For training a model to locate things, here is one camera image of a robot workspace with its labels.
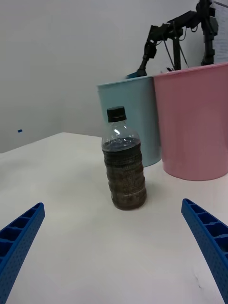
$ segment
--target white wall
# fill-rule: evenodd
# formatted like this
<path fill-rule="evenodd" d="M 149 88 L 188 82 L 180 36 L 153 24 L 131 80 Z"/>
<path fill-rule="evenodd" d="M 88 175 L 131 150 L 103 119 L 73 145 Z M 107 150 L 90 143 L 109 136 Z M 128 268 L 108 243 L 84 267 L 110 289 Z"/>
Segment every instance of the white wall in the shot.
<path fill-rule="evenodd" d="M 101 135 L 96 85 L 136 71 L 150 25 L 195 10 L 197 2 L 1 0 L 0 152 L 61 131 Z M 182 47 L 189 65 L 200 65 L 201 28 L 188 30 Z M 147 72 L 168 66 L 162 43 Z"/>

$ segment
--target table surface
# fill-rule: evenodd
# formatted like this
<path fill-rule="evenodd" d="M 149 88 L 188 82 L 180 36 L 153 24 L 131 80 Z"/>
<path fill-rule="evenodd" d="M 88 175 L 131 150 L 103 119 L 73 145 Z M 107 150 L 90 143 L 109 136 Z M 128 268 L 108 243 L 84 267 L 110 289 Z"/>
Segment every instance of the table surface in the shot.
<path fill-rule="evenodd" d="M 7 304 L 222 304 L 182 214 L 189 198 L 228 223 L 228 176 L 186 181 L 144 170 L 148 199 L 110 198 L 101 139 L 61 133 L 0 156 L 0 225 L 42 201 L 46 217 Z"/>

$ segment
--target black robotic arm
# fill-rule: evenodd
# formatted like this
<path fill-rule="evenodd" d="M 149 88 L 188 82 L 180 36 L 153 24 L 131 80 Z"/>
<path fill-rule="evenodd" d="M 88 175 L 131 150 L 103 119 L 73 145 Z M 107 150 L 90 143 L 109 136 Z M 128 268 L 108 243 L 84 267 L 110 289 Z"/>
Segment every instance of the black robotic arm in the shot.
<path fill-rule="evenodd" d="M 218 33 L 218 23 L 215 18 L 215 9 L 211 7 L 211 0 L 199 0 L 196 11 L 187 13 L 174 18 L 160 27 L 151 25 L 150 32 L 144 47 L 143 61 L 137 71 L 137 76 L 146 76 L 146 64 L 149 59 L 154 58 L 157 52 L 156 45 L 159 41 L 172 39 L 174 54 L 174 69 L 181 69 L 181 54 L 179 38 L 183 34 L 183 27 L 194 29 L 201 23 L 204 35 L 205 54 L 202 65 L 214 63 L 213 40 Z"/>

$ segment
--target dark liquid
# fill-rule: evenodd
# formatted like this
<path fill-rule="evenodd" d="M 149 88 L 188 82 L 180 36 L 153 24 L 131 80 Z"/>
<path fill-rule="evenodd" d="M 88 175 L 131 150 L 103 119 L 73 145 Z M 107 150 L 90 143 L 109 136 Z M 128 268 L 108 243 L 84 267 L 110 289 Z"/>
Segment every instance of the dark liquid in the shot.
<path fill-rule="evenodd" d="M 118 151 L 119 145 L 115 140 L 103 145 L 104 162 L 114 205 L 122 210 L 131 210 L 146 201 L 141 144 L 135 138 L 122 140 L 129 143 L 128 149 Z"/>

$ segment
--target plastic bottle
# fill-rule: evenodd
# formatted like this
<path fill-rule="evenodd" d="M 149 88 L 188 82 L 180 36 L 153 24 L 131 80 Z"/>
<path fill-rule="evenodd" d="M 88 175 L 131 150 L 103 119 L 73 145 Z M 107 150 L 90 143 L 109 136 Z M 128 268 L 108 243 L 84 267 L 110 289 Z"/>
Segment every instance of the plastic bottle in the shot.
<path fill-rule="evenodd" d="M 139 135 L 126 125 L 123 106 L 107 109 L 107 115 L 102 151 L 113 203 L 122 210 L 139 208 L 146 201 Z"/>

